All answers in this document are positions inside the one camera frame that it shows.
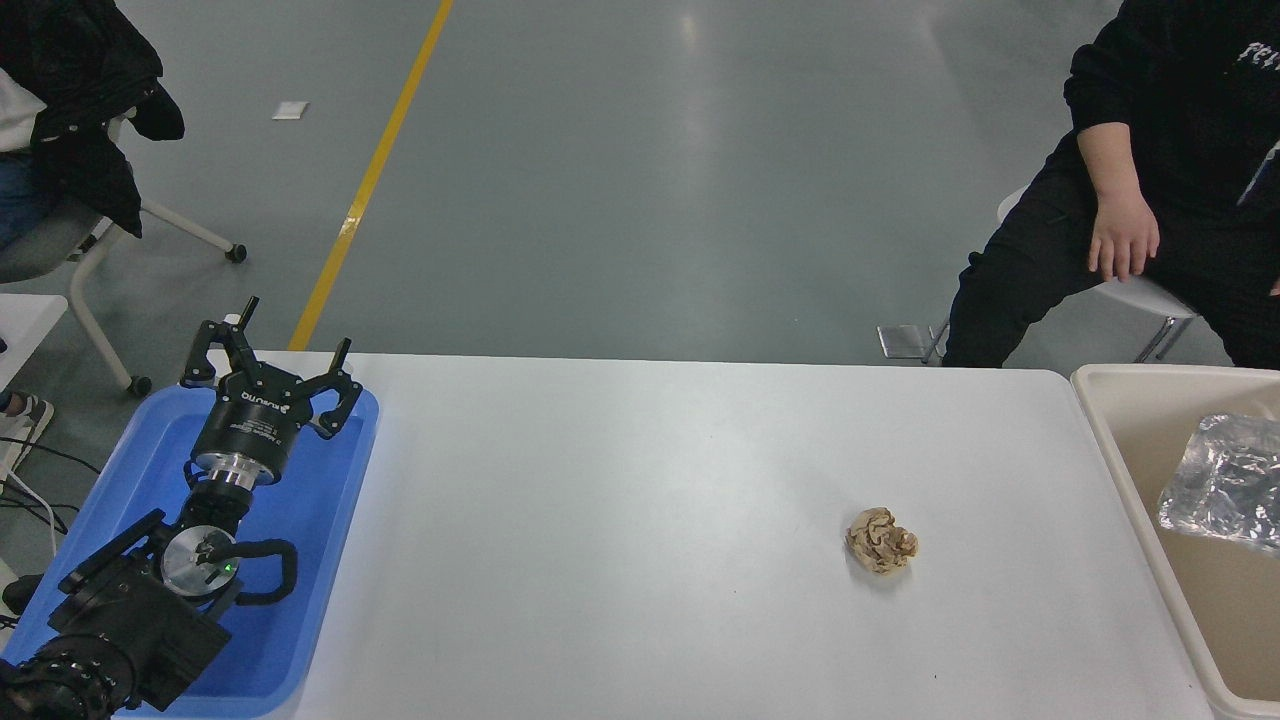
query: beige plastic bin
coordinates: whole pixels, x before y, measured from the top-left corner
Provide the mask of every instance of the beige plastic bin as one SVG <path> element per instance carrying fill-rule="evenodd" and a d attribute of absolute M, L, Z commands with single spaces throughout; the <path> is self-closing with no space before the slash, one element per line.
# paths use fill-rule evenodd
<path fill-rule="evenodd" d="M 1210 705 L 1219 717 L 1280 719 L 1280 560 L 1155 519 L 1201 418 L 1280 418 L 1280 373 L 1085 365 L 1071 384 Z"/>

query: concrete floor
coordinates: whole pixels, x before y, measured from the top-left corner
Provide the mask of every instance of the concrete floor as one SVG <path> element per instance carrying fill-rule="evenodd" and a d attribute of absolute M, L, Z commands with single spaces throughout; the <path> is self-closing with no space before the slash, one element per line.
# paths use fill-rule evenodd
<path fill-rule="evenodd" d="M 250 247 L 230 265 L 151 222 L 104 263 L 91 304 L 160 387 L 196 324 L 250 295 L 251 342 L 285 347 L 438 5 L 120 5 L 188 122 L 123 142 L 143 195 Z M 883 364 L 876 327 L 943 316 L 1117 5 L 458 0 L 311 347 Z M 271 122 L 282 100 L 311 106 Z M 1157 324 L 1085 293 L 1010 366 L 1128 361 Z M 1167 360 L 1228 364 L 1203 327 Z M 137 405 L 69 316 L 15 387 L 56 404 L 46 442 L 97 464 Z M 23 475 L 51 501 L 92 483 L 38 454 Z M 41 529 L 0 514 L 0 557 L 42 570 Z"/>

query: clear plastic bag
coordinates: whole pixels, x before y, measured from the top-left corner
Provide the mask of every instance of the clear plastic bag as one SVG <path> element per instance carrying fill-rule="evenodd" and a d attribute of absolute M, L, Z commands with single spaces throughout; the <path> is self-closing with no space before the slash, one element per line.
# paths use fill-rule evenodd
<path fill-rule="evenodd" d="M 1243 415 L 1201 420 L 1160 495 L 1160 525 L 1280 560 L 1280 423 Z"/>

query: black pants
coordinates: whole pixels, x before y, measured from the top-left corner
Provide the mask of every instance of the black pants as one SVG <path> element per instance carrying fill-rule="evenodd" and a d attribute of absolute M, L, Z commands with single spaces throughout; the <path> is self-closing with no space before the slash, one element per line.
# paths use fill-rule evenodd
<path fill-rule="evenodd" d="M 1151 205 L 1160 249 L 1144 275 L 1199 313 L 1233 363 L 1280 369 L 1280 297 L 1268 296 L 1280 279 L 1276 231 Z M 1055 167 L 1051 159 L 986 250 L 969 255 L 942 364 L 1000 368 L 1032 323 L 1098 284 L 1101 277 L 1087 268 L 1096 214 L 1084 168 Z"/>

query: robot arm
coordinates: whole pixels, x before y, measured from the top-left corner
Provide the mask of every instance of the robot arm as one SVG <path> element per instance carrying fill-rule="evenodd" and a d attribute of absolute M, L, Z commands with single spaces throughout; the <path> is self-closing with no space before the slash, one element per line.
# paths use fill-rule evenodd
<path fill-rule="evenodd" d="M 297 580 L 297 550 L 284 539 L 237 542 L 253 488 L 279 482 L 305 425 L 332 438 L 347 421 L 361 387 L 342 364 L 343 340 L 326 373 L 302 379 L 259 361 L 243 329 L 257 306 L 234 322 L 205 322 L 192 343 L 184 387 L 212 387 L 207 354 L 227 352 L 230 372 L 187 462 L 189 493 L 174 524 L 152 510 L 104 544 L 58 585 L 67 600 L 49 625 L 58 637 L 31 660 L 0 661 L 0 717 L 105 720 L 146 702 L 165 710 L 230 639 L 218 620 L 232 605 L 270 605 Z M 329 391 L 337 406 L 316 414 Z M 280 557 L 280 585 L 243 592 L 242 560 Z"/>

